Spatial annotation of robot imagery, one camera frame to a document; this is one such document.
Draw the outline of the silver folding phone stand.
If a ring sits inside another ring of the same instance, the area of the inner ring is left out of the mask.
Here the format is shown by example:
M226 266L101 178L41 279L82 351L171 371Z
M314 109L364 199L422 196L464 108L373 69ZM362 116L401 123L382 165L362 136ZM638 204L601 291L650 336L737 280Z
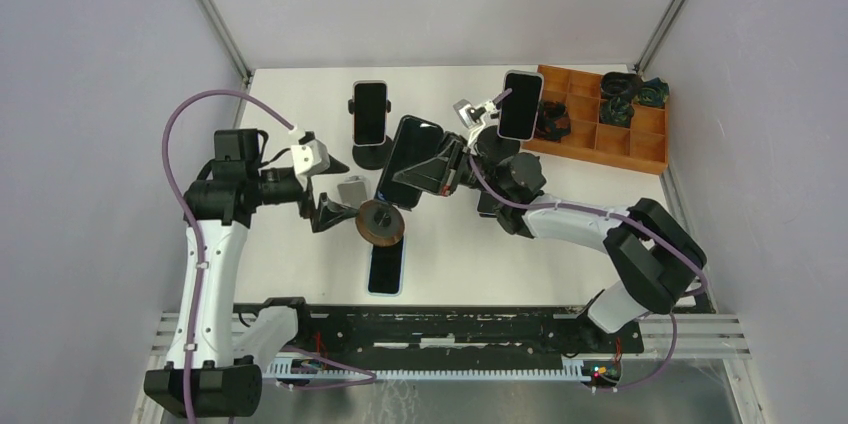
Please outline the silver folding phone stand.
M369 180L362 175L350 176L340 182L337 192L342 204L356 209L371 198Z

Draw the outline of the black smartphone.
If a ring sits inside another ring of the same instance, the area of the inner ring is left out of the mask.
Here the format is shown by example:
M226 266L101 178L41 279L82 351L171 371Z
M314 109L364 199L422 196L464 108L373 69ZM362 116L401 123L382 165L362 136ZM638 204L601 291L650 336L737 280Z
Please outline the black smartphone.
M443 128L433 122L405 115L393 139L393 147L379 179L375 197L398 208L411 210L422 192L394 180L397 172L434 157L444 135Z

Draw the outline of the black round-base stand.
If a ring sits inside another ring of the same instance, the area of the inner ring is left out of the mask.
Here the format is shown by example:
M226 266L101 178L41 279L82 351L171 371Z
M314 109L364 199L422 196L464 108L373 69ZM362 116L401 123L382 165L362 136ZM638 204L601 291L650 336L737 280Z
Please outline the black round-base stand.
M366 201L359 207L355 225L360 236L377 247L396 245L405 234L400 211L379 200Z

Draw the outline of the light blue smartphone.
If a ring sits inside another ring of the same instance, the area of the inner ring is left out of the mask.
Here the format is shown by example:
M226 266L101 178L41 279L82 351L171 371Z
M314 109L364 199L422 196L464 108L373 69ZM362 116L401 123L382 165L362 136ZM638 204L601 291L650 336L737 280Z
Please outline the light blue smartphone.
M373 246L370 257L367 292L395 296L401 291L405 240L388 246Z

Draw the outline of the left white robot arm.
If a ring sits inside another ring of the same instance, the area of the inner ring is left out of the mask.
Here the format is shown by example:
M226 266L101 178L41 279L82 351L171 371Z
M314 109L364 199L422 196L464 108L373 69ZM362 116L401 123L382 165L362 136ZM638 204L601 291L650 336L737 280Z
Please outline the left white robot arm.
M263 158L266 132L216 132L213 158L181 196L188 255L177 329L164 366L143 382L145 395L176 417L253 415L274 356L283 346L297 352L313 341L300 300L271 302L240 338L232 332L238 266L259 207L294 203L315 233L357 214L312 188L312 177L345 174L348 166L313 133L297 137L287 150L292 166L273 168Z

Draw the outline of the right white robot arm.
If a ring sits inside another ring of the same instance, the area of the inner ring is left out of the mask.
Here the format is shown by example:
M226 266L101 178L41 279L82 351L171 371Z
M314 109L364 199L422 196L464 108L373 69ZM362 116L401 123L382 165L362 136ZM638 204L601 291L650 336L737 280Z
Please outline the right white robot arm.
M631 206L597 206L545 192L538 156L482 151L454 133L420 157L390 159L392 184L448 197L464 186L496 202L493 213L510 235L570 242L606 255L617 282L581 311L580 344L591 352L612 345L618 331L649 314L668 315L683 297L707 289L701 247L663 205L641 198Z

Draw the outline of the smartphone lying near right arm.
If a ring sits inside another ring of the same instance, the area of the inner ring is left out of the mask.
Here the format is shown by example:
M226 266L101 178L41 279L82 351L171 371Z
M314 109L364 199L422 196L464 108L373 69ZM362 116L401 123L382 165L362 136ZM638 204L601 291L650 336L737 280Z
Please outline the smartphone lying near right arm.
M499 202L488 192L481 191L477 202L476 211L482 218L495 218L496 207Z

